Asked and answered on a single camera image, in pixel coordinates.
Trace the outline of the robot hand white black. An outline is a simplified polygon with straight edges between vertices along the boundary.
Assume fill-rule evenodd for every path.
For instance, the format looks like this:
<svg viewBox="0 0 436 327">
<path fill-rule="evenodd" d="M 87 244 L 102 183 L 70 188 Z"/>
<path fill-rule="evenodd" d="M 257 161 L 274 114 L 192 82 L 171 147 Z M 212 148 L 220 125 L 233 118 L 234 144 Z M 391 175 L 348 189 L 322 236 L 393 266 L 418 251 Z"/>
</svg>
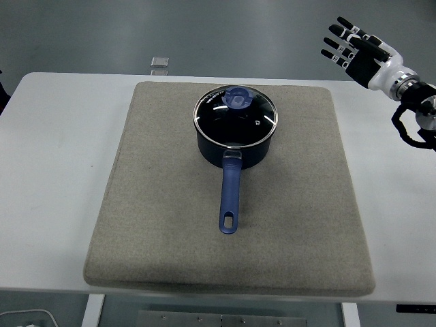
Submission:
<svg viewBox="0 0 436 327">
<path fill-rule="evenodd" d="M 337 21 L 328 30 L 339 40 L 325 37 L 324 43 L 331 49 L 323 49 L 321 54 L 342 67 L 352 80 L 395 101 L 401 98 L 403 84 L 420 81 L 414 70 L 403 65 L 402 56 L 393 47 L 341 16 Z"/>
</svg>

